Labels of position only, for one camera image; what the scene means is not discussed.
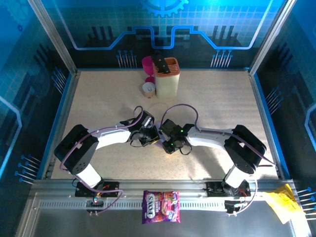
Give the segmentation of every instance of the yellow paper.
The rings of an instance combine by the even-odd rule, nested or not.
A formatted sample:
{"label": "yellow paper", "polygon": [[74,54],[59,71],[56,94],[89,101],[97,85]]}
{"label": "yellow paper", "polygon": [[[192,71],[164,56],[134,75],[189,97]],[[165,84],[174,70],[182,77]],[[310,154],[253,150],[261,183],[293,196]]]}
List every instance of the yellow paper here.
{"label": "yellow paper", "polygon": [[282,224],[285,224],[296,215],[305,215],[295,201],[288,184],[274,190],[272,193],[263,193],[263,196],[267,204],[275,211]]}

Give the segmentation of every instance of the yellow sticky note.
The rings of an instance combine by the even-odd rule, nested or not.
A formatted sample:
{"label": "yellow sticky note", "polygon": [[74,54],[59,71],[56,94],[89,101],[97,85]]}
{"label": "yellow sticky note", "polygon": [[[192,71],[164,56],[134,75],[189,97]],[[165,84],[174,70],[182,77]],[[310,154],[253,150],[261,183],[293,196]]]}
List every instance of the yellow sticky note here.
{"label": "yellow sticky note", "polygon": [[282,224],[285,224],[296,215],[305,215],[295,201],[288,184],[274,190],[272,193],[263,193],[267,204],[275,211]]}

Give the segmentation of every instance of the glass panel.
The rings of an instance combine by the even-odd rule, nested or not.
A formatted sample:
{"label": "glass panel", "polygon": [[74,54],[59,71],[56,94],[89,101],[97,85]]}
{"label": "glass panel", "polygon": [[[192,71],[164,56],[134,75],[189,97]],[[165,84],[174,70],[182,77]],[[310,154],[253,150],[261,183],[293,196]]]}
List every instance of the glass panel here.
{"label": "glass panel", "polygon": [[[291,178],[298,190],[310,186],[312,192],[316,189],[315,12],[316,1],[296,1],[257,73]],[[304,204],[312,202],[310,197]],[[316,222],[309,224],[315,236]]]}
{"label": "glass panel", "polygon": [[1,236],[14,236],[68,70],[26,0],[0,0]]}
{"label": "glass panel", "polygon": [[44,0],[77,67],[135,68],[154,50],[187,68],[249,67],[283,0]]}

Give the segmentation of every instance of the beige work surface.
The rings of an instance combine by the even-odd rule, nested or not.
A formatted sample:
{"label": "beige work surface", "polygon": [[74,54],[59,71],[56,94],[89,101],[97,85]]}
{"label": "beige work surface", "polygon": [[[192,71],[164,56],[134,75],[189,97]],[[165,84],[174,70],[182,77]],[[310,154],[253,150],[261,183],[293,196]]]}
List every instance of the beige work surface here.
{"label": "beige work surface", "polygon": [[[247,72],[182,70],[177,97],[165,100],[142,95],[145,78],[143,71],[81,72],[64,136],[76,124],[97,129],[130,119],[137,105],[160,121],[169,107],[186,103],[198,110],[200,127],[245,125],[267,146],[266,157],[272,160]],[[195,113],[177,107],[166,119],[183,126],[194,123]],[[191,154],[184,156],[180,152],[168,155],[156,144],[134,148],[123,143],[98,149],[91,164],[103,178],[187,180],[223,179],[233,162],[226,152],[208,147],[193,147]],[[72,178],[60,171],[59,165],[57,160],[52,178]],[[259,167],[256,176],[277,178],[277,173],[274,167]]]}

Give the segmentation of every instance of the fox's candy package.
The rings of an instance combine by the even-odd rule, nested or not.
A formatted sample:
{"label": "fox's candy package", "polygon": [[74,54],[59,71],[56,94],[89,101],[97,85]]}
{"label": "fox's candy package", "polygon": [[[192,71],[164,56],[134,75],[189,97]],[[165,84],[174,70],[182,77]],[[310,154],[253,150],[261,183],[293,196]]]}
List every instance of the fox's candy package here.
{"label": "fox's candy package", "polygon": [[144,191],[142,223],[161,221],[180,222],[179,192]]}

